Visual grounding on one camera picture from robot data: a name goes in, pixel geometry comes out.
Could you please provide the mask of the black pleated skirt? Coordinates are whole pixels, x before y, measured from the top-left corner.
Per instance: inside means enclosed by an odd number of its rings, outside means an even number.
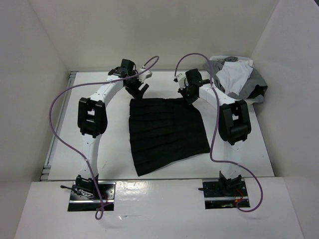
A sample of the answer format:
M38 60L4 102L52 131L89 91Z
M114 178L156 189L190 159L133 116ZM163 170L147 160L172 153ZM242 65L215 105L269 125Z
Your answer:
M138 176L210 152L202 116L183 98L132 99L129 133Z

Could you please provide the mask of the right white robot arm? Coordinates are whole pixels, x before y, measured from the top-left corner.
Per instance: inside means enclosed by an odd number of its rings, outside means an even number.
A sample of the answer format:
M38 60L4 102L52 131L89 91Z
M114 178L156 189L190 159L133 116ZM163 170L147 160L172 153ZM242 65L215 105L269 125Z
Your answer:
M175 76L174 81L179 84L178 92L187 103L193 104L202 99L212 105L217 112L217 126L213 139L219 134L224 141L224 154L221 163L218 184L209 187L207 191L230 196L240 189L242 182L241 167L242 151L245 141L251 132L251 122L247 103L235 100L214 85L210 80L204 80L198 69Z

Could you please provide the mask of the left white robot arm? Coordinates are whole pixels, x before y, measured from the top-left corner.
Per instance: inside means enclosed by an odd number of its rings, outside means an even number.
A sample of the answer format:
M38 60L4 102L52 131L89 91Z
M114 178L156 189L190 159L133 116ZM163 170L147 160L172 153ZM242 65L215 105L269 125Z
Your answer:
M77 125L82 135L81 153L85 163L75 183L76 189L86 198L93 199L99 194L97 159L100 140L108 125L107 105L123 88L135 99L142 98L149 87L144 81L151 76L152 72L144 66L137 70L133 61L123 59L119 67L108 73L106 82L95 93L79 100Z

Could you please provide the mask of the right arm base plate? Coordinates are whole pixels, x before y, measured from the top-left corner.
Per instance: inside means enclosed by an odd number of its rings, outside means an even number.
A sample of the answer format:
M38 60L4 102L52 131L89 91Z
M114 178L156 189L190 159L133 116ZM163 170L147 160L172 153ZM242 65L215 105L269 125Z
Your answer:
M249 208L249 198L245 181L229 189L223 189L217 179L203 180L198 188L203 193L206 209Z

